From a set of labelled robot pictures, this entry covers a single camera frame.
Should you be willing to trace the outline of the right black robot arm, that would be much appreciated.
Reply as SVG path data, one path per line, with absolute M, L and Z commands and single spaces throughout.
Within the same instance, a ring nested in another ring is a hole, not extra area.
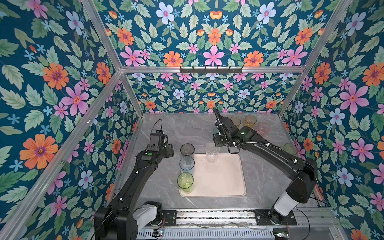
M 239 129 L 234 122 L 223 117 L 216 108 L 215 127 L 213 134 L 216 147 L 227 147 L 230 154 L 238 154 L 240 150 L 253 153 L 279 169 L 290 180 L 284 193 L 275 201 L 266 218 L 274 225 L 286 223 L 293 209 L 299 204 L 306 204 L 318 184 L 318 168 L 315 160 L 304 160 L 296 154 L 290 154 L 281 147 L 267 141 L 257 131 L 242 127 Z

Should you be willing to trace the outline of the pink tumbler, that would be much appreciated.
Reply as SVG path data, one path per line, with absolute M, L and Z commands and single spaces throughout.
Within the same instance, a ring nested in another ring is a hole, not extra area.
M 259 123 L 257 127 L 257 132 L 259 135 L 265 137 L 271 130 L 271 127 L 267 123 Z

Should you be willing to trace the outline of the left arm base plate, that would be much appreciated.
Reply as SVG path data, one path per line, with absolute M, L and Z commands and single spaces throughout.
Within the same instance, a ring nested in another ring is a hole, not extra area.
M 157 215 L 154 221 L 150 222 L 148 226 L 150 227 L 174 227 L 176 226 L 177 221 L 176 210 L 164 210 L 161 215 Z

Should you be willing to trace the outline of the light blue tumbler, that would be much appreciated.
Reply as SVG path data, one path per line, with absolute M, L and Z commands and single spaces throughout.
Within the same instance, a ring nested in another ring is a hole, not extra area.
M 195 160 L 190 156 L 185 156 L 180 160 L 179 166 L 182 173 L 190 173 L 193 175 L 195 171 Z

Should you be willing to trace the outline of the short yellow tumbler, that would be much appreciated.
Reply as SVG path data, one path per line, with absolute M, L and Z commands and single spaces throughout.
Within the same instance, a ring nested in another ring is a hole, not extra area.
M 245 117 L 245 123 L 244 123 L 244 126 L 245 127 L 249 127 L 250 129 L 254 129 L 255 126 L 256 126 L 256 123 L 257 123 L 257 118 L 255 116 L 252 116 L 252 115 L 248 115 Z

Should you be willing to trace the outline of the metal hook rail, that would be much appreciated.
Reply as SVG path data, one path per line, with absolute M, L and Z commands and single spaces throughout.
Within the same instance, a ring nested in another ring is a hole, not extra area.
M 243 72 L 243 67 L 180 67 L 180 73 L 185 74 L 237 74 Z

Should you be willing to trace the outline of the tall yellow tumbler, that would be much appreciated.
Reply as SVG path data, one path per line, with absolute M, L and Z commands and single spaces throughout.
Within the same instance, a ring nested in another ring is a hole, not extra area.
M 230 120 L 238 129 L 240 128 L 242 122 L 238 117 L 231 117 Z

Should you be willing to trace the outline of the tall green faceted tumbler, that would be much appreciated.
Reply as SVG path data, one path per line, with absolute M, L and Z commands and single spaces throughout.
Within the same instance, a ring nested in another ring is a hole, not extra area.
M 183 172 L 179 174 L 177 184 L 182 192 L 190 193 L 194 186 L 194 176 L 191 173 Z

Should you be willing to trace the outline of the grey smoky tumbler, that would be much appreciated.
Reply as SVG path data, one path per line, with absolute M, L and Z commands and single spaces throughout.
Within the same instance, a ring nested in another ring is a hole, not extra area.
M 183 157 L 191 157 L 194 158 L 195 147 L 190 143 L 183 144 L 180 148 L 180 152 Z

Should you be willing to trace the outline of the clear glass tumbler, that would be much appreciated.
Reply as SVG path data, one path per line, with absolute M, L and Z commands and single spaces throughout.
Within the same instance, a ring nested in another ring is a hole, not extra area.
M 215 163 L 219 158 L 220 148 L 215 143 L 209 143 L 206 146 L 206 159 L 209 163 Z

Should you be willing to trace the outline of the aluminium front rail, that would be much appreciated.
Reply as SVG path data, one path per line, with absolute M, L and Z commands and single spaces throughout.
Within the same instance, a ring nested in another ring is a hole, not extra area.
M 247 229 L 294 229 L 294 228 L 338 228 L 341 221 L 330 208 L 293 209 L 296 226 L 258 226 L 252 210 L 259 209 L 178 209 L 176 226 L 167 228 L 247 228 Z M 148 224 L 161 215 L 161 208 L 146 204 L 134 210 L 139 229 L 156 228 Z

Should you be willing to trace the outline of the beige plastic tray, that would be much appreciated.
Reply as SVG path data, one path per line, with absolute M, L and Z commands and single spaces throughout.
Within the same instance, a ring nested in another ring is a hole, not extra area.
M 206 154 L 195 154 L 192 187 L 179 189 L 185 198 L 242 197 L 246 184 L 242 161 L 239 155 L 219 154 L 214 163 L 209 163 Z

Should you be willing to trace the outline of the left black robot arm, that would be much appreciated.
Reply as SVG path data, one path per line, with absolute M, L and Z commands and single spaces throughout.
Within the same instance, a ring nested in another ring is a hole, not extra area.
M 164 147 L 148 145 L 136 155 L 133 170 L 116 197 L 106 208 L 95 213 L 94 225 L 96 240 L 135 240 L 139 234 L 139 224 L 134 218 L 138 198 L 148 179 L 165 158 L 174 156 L 173 145 Z

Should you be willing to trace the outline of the short green tumbler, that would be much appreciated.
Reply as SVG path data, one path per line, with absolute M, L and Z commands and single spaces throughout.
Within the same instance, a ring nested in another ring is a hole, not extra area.
M 283 150 L 290 154 L 290 155 L 297 155 L 298 153 L 298 148 L 294 145 L 294 144 L 291 144 L 291 143 L 287 143 L 283 146 Z

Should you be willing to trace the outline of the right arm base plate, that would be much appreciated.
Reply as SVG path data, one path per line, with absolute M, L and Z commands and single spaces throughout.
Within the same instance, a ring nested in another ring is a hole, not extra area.
M 283 216 L 275 210 L 268 209 L 252 210 L 252 212 L 255 214 L 258 226 L 297 225 L 297 220 L 293 211 L 290 211 L 287 216 Z

